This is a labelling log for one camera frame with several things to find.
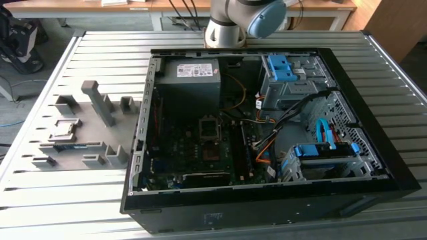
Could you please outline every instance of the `slotted aluminum surface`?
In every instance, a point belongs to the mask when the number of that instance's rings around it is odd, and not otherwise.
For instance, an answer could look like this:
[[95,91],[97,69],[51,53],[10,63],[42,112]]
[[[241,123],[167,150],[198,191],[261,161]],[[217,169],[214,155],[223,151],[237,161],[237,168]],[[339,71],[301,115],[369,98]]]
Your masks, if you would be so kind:
[[[331,48],[423,189],[377,205],[351,218],[217,231],[169,233],[166,239],[403,239],[427,236],[427,108],[426,96],[375,40],[359,32],[291,31],[250,47]],[[143,239],[153,236],[119,213],[125,169],[41,171],[22,158],[30,143],[49,133],[45,116],[54,95],[89,102],[81,86],[99,82],[113,101],[142,99],[151,49],[203,48],[198,32],[87,32],[74,37],[14,145],[0,165],[0,238]]]

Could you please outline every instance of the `blue cable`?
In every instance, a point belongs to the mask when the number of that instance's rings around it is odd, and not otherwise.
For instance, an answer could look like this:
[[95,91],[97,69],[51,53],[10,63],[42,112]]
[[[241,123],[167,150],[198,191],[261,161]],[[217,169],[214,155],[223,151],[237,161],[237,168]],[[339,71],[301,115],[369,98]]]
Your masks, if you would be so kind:
[[323,136],[322,136],[322,127],[325,129],[325,138],[326,142],[331,145],[331,149],[337,149],[337,145],[334,142],[334,135],[333,135],[333,130],[330,128],[329,121],[325,118],[319,118],[317,123],[315,123],[315,135],[318,137],[318,142],[323,142]]
[[23,122],[26,122],[26,120],[19,121],[19,122],[17,122],[17,123],[0,125],[0,128],[3,128],[3,127],[10,127],[10,126],[14,126],[14,125],[22,124]]

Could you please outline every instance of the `power supply label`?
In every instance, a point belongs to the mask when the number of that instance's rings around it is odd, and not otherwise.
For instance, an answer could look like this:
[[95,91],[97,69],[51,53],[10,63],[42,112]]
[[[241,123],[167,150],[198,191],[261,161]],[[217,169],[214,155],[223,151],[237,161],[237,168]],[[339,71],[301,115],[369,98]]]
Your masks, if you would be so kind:
[[179,78],[213,77],[213,64],[181,64],[177,68],[177,76]]
[[205,225],[215,225],[221,223],[221,219],[225,217],[223,212],[218,213],[207,213],[203,216],[203,223]]

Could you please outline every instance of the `circuit board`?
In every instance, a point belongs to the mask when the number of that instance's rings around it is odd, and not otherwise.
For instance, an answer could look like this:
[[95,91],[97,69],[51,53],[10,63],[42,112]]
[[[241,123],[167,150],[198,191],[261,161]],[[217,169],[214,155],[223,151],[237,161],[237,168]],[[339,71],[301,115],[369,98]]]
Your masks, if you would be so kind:
[[[214,128],[209,121],[218,123]],[[241,140],[246,152],[241,165],[237,165],[234,159],[234,128],[245,133]],[[266,182],[266,170],[261,164],[254,164],[255,152],[249,147],[258,139],[258,129],[253,123],[225,122],[222,119],[218,122],[217,118],[203,118],[199,123],[195,121],[187,125],[170,125],[163,136],[154,147],[159,155],[151,160],[153,175],[147,180],[150,190],[185,188],[183,178],[198,175],[222,178],[217,181],[227,181],[227,185]],[[237,168],[247,170],[249,175],[238,176]]]

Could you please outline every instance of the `floor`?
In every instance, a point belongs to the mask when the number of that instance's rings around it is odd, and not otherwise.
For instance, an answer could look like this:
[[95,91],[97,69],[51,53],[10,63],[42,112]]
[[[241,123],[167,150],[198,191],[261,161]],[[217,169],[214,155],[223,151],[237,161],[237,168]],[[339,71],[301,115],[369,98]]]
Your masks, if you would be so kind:
[[[77,29],[87,31],[153,31],[150,17],[70,18],[67,23],[70,27],[61,27],[57,19],[43,19],[43,26],[46,28],[50,41],[49,43],[37,46],[45,61],[45,68],[41,72],[30,75],[22,75],[4,61],[0,61],[0,75],[10,80],[12,85],[26,80],[47,80],[50,78]],[[173,25],[171,23],[170,19],[163,19],[165,30],[183,30],[183,26]],[[427,46],[425,44],[419,44],[401,65],[425,92],[427,92],[427,74],[425,72],[426,63]],[[26,119],[43,87],[43,81],[30,82],[17,86],[14,88],[14,94],[21,96],[18,103],[7,101],[4,97],[0,98],[0,125],[17,123]],[[2,144],[11,144],[14,142],[21,127],[22,124],[0,127]],[[0,156],[6,151],[7,148],[0,147]]]

